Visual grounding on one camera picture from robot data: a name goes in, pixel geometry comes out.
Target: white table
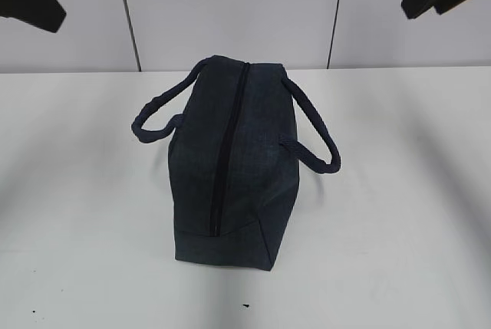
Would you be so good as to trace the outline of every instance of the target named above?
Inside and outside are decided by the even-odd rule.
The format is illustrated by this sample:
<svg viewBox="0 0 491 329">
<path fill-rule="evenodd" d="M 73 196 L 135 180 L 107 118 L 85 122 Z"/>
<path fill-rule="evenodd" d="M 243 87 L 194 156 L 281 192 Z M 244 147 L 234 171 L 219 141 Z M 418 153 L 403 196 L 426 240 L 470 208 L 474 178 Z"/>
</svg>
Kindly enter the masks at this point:
<svg viewBox="0 0 491 329">
<path fill-rule="evenodd" d="M 343 168 L 301 167 L 271 272 L 173 259 L 169 139 L 130 124 L 186 73 L 1 75 L 0 328 L 491 327 L 491 68 L 289 74 Z"/>
</svg>

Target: zipper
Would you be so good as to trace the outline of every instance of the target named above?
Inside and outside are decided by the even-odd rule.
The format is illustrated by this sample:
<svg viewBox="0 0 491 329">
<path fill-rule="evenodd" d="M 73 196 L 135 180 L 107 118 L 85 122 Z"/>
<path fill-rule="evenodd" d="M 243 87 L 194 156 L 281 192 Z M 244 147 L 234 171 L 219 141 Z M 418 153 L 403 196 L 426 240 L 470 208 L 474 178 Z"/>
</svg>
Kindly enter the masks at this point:
<svg viewBox="0 0 491 329">
<path fill-rule="evenodd" d="M 233 100 L 232 113 L 230 114 L 229 123 L 223 134 L 222 144 L 216 164 L 215 182 L 213 184 L 212 205 L 209 216 L 209 235 L 218 237 L 222 224 L 223 203 L 225 202 L 225 192 L 227 178 L 229 175 L 230 153 L 232 152 L 233 137 L 239 123 L 240 111 L 242 109 L 242 100 L 244 98 L 244 89 L 249 75 L 249 63 L 244 63 L 239 76 L 236 96 Z"/>
</svg>

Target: navy blue bag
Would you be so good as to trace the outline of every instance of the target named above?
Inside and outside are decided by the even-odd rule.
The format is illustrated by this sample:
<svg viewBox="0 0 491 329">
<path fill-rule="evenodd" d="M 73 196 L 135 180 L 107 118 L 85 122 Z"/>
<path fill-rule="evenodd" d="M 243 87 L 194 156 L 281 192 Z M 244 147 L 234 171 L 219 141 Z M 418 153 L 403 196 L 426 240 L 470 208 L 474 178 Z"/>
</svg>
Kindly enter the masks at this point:
<svg viewBox="0 0 491 329">
<path fill-rule="evenodd" d="M 145 121 L 190 86 L 182 114 L 162 130 Z M 325 141 L 331 163 L 297 141 L 292 97 Z M 298 192 L 298 161 L 336 173 L 338 149 L 311 102 L 281 64 L 213 56 L 155 97 L 131 126 L 142 143 L 169 145 L 176 259 L 271 270 Z"/>
</svg>

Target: handbag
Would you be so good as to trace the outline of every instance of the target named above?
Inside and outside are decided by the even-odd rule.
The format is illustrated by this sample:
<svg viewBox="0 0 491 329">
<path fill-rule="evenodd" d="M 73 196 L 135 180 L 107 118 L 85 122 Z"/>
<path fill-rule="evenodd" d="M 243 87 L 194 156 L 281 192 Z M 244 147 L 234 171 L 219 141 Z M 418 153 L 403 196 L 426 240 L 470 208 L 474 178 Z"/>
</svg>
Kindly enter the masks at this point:
<svg viewBox="0 0 491 329">
<path fill-rule="evenodd" d="M 196 81 L 162 130 L 145 121 Z M 327 164 L 297 141 L 292 97 L 331 152 Z M 336 173 L 338 149 L 317 110 L 281 64 L 213 56 L 155 97 L 131 129 L 142 143 L 169 136 L 176 260 L 271 270 L 298 192 L 298 161 Z"/>
</svg>

